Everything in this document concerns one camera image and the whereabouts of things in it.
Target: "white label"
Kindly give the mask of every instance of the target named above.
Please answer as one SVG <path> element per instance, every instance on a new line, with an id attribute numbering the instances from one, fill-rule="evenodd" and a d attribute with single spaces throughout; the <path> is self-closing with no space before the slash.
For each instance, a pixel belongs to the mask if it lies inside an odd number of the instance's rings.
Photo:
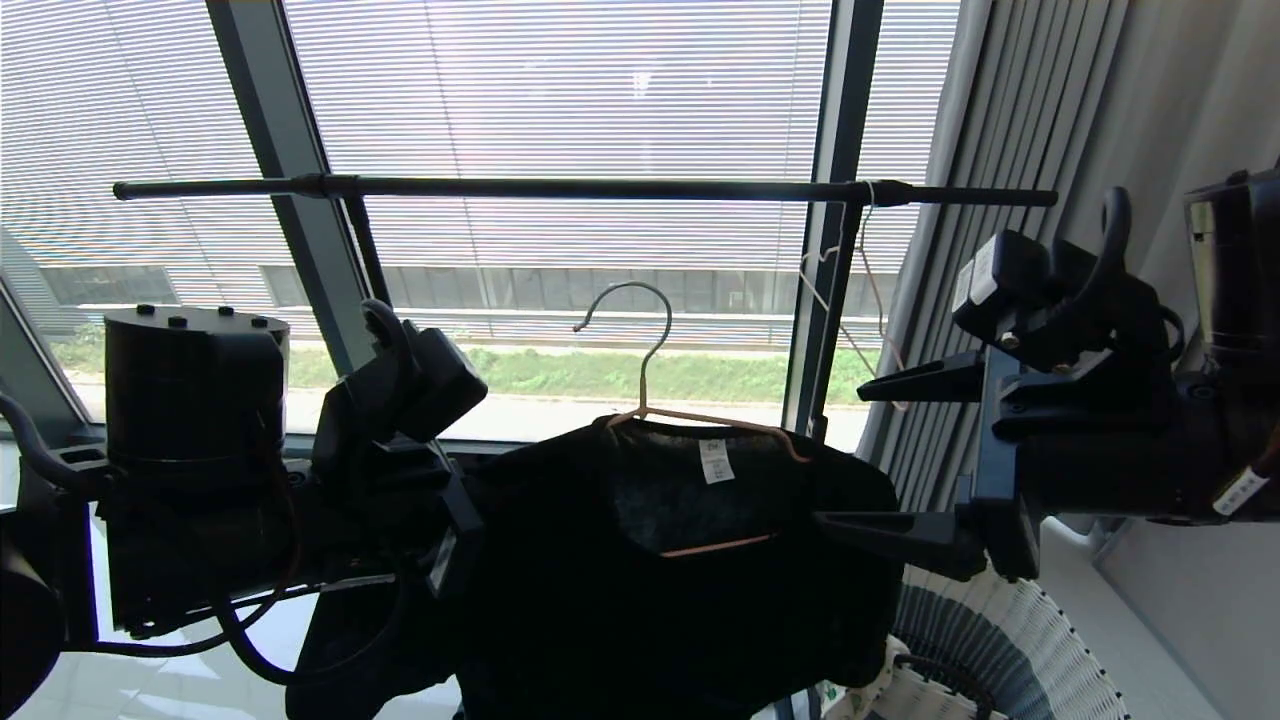
<path id="1" fill-rule="evenodd" d="M 969 300 L 982 305 L 996 293 L 996 238 L 987 241 L 973 256 L 973 281 L 969 284 Z"/>
<path id="2" fill-rule="evenodd" d="M 728 448 L 722 439 L 700 439 L 698 451 L 703 456 L 703 475 L 707 484 L 733 479 L 733 466 L 728 464 Z"/>
<path id="3" fill-rule="evenodd" d="M 969 300 L 969 283 L 973 282 L 973 260 L 964 264 L 960 272 L 956 274 L 956 290 L 955 295 L 951 296 L 951 311 L 964 307 L 966 300 Z"/>
<path id="4" fill-rule="evenodd" d="M 435 553 L 435 564 L 431 566 L 431 587 L 439 592 L 444 582 L 444 574 L 449 571 L 449 560 L 453 559 L 453 547 L 458 544 L 458 536 L 453 532 L 453 525 L 444 530 L 440 541 L 440 551 Z"/>
<path id="5" fill-rule="evenodd" d="M 1240 473 L 1240 477 L 1235 478 L 1235 482 L 1222 495 L 1217 496 L 1217 500 L 1213 501 L 1213 510 L 1217 510 L 1219 515 L 1235 512 L 1253 497 L 1253 493 L 1262 489 L 1262 486 L 1267 484 L 1270 479 L 1254 473 L 1253 468 L 1245 468 Z"/>

